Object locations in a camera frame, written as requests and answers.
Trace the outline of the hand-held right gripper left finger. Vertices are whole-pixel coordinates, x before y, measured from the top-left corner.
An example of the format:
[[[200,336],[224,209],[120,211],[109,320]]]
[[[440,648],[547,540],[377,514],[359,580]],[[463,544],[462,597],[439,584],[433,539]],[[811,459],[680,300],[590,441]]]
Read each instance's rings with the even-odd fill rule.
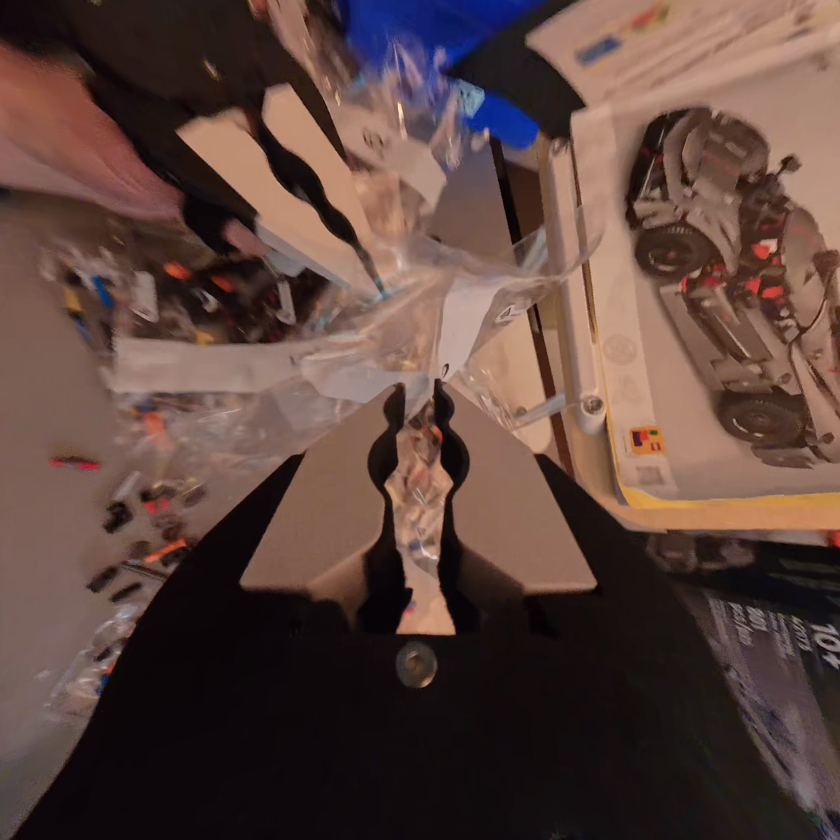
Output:
[[[247,592],[337,604],[366,632],[394,632],[407,606],[394,506],[405,388],[387,387],[311,446],[240,578]]]

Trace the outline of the blue plastic bin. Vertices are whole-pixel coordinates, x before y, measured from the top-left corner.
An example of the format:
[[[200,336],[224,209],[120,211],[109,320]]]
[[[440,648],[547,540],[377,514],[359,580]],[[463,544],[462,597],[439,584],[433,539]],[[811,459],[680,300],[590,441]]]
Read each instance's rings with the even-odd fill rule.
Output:
[[[499,35],[536,1],[349,1],[338,2],[343,33],[365,60],[379,63],[397,40],[438,56],[438,67],[453,74],[465,94],[465,118],[474,132],[487,131],[503,144],[525,150],[536,139],[538,124],[522,107],[505,99],[491,73],[500,59],[490,49],[483,67],[480,49]]]

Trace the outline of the clear bag long dark parts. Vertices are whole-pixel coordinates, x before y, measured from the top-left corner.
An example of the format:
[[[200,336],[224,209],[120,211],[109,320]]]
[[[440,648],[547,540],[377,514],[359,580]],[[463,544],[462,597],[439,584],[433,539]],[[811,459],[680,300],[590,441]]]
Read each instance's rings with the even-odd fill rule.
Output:
[[[343,33],[338,2],[265,2],[280,42],[302,64],[327,102],[353,166],[387,173],[430,214],[473,140],[466,95],[438,67],[438,56],[407,40],[392,43],[375,64]]]

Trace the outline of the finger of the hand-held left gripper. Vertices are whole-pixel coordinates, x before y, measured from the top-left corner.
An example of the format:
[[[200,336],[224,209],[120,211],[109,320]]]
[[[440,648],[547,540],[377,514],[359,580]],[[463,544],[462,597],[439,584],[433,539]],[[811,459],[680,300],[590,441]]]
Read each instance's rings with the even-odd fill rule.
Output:
[[[302,198],[284,187],[261,212],[261,238],[280,253],[331,282],[357,292],[384,292],[385,284],[371,255],[373,234],[353,174],[342,155],[290,85],[266,90],[262,119],[276,140],[310,167],[327,201],[350,226],[351,242],[333,233],[326,214],[310,194]]]
[[[316,210],[277,180],[266,153],[233,113],[195,119],[177,133],[255,209],[256,235],[270,252],[361,295],[381,295],[380,272],[364,248],[330,233]]]

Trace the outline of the person's left hand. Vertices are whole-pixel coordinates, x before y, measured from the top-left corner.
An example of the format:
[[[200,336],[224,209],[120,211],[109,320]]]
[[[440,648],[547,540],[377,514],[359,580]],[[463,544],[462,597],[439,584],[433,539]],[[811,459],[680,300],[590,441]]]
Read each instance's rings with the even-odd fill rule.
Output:
[[[148,169],[75,66],[1,44],[1,185],[182,221],[183,196]]]

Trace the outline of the white tapered rod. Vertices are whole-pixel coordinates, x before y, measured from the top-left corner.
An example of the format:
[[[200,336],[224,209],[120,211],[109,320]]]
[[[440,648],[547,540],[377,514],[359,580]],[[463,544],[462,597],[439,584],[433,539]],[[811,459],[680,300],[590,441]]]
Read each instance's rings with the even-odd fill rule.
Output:
[[[606,405],[596,394],[586,394],[581,398],[569,400],[564,392],[553,395],[545,402],[531,409],[517,411],[511,420],[511,428],[519,430],[570,410],[576,417],[578,428],[588,435],[599,434],[606,421]]]

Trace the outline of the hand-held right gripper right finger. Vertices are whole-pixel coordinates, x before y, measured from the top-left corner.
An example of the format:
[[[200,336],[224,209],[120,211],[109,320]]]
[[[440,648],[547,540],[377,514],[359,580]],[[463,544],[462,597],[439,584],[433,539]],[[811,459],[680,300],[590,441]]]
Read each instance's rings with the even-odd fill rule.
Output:
[[[538,457],[465,396],[434,384],[444,497],[437,562],[456,632],[478,632],[533,602],[591,594],[597,581]]]

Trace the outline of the instruction booklet stack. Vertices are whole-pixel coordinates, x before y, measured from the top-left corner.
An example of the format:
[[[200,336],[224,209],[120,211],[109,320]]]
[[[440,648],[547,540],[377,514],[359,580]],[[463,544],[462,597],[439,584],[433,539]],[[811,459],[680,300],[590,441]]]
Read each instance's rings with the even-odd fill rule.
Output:
[[[838,2],[573,2],[589,278],[635,508],[838,497]]]

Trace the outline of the small zip bag colourful parts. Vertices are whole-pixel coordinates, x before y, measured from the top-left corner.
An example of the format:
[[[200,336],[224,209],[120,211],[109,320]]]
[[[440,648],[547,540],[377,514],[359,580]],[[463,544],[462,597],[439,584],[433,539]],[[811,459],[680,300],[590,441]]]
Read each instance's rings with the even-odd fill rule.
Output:
[[[60,723],[89,719],[143,610],[139,603],[118,605],[97,628],[49,694],[46,719]]]

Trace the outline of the numbered clear plastic bag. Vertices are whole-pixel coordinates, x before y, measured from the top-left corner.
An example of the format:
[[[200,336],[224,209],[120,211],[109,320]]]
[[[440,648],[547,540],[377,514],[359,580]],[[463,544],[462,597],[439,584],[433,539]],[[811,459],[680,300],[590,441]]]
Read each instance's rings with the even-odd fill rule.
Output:
[[[309,269],[257,259],[134,271],[113,294],[115,395],[278,392],[367,403],[404,380],[393,315]]]

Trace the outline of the black lego set box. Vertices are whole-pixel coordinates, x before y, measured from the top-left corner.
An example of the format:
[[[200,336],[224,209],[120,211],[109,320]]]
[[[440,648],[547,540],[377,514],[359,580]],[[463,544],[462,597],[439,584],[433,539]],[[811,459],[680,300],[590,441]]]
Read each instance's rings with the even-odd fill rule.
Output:
[[[772,776],[820,838],[839,831],[838,546],[650,533]]]

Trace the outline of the scattered loose lego pieces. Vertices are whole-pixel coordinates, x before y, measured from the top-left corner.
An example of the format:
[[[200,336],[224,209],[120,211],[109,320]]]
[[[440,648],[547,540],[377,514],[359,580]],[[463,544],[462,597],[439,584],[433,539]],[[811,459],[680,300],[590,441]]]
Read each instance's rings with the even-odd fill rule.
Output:
[[[207,483],[197,478],[147,481],[139,471],[127,476],[106,506],[102,529],[128,541],[86,590],[123,605],[144,597],[147,585],[162,585],[193,553],[198,537],[187,516],[206,498]]]

